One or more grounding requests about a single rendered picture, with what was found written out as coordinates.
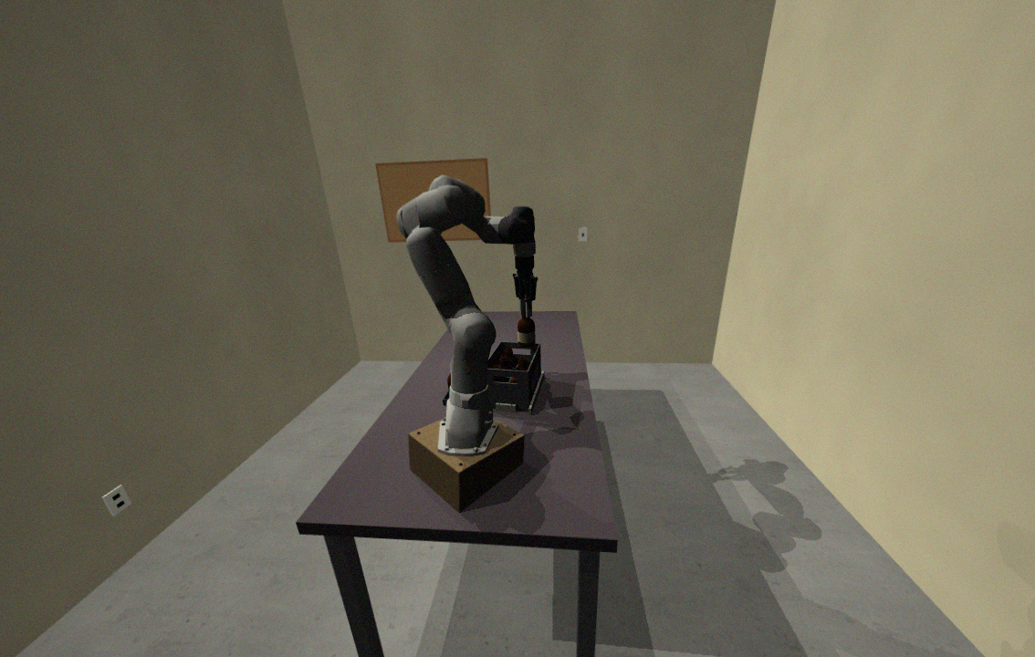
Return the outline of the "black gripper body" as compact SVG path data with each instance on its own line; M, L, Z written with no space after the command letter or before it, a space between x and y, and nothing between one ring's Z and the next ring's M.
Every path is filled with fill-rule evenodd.
M521 274L521 282L523 282L522 275L526 275L526 282L529 282L530 276L533 275L533 267L534 256L515 257L515 269L525 269L518 270L518 274Z

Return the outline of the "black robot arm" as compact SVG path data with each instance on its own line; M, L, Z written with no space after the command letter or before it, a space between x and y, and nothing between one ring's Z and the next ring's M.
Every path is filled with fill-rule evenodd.
M396 216L416 273L454 336L451 386L437 452L455 456L485 454L499 429L493 422L493 402L487 399L487 358L497 334L491 318L477 307L462 267L441 233L462 222L471 223L465 227L475 230L485 243L510 243L518 257L536 253L533 209L515 205L508 217L483 216L485 210L483 195L454 176L441 175L428 192L402 205Z

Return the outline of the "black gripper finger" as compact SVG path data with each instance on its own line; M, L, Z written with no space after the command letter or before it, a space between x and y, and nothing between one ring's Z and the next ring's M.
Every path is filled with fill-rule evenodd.
M521 274L515 273L513 277L515 280L515 297L520 298L520 315L522 315L523 310L526 310L525 286L521 282Z
M522 275L522 278L526 294L526 318L533 317L533 300L536 299L536 280L538 278L531 275L528 283L526 282L526 275Z

